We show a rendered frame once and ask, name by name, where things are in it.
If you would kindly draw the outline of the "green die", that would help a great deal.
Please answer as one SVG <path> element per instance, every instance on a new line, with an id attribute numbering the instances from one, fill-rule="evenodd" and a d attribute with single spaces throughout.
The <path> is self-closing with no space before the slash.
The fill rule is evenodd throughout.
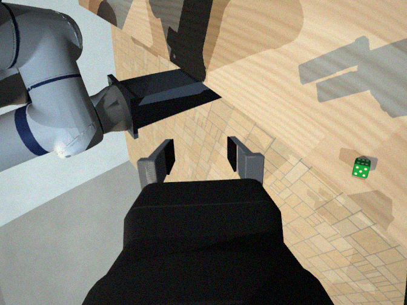
<path id="1" fill-rule="evenodd" d="M 352 175 L 366 179 L 368 177 L 370 166 L 371 166 L 370 160 L 356 158 Z"/>

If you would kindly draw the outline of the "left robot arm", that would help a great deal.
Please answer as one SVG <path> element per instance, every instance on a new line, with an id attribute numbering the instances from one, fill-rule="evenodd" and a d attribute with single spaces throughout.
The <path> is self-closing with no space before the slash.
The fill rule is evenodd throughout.
<path id="1" fill-rule="evenodd" d="M 0 0 L 0 108 L 20 106 L 0 115 L 0 172 L 52 151 L 66 159 L 131 129 L 117 86 L 88 95 L 82 49 L 69 15 Z"/>

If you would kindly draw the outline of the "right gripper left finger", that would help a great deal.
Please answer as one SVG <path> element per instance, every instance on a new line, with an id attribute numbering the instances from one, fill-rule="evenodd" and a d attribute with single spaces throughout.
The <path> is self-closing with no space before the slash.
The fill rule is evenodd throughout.
<path id="1" fill-rule="evenodd" d="M 136 164 L 141 191 L 150 183 L 164 182 L 175 161 L 173 139 L 165 139 L 149 157 L 140 158 Z"/>

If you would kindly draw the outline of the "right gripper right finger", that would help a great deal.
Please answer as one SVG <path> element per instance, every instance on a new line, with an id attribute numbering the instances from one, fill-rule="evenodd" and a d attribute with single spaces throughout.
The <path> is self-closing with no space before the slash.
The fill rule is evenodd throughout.
<path id="1" fill-rule="evenodd" d="M 228 136 L 227 159 L 240 179 L 255 179 L 263 186 L 263 154 L 250 151 L 236 136 Z"/>

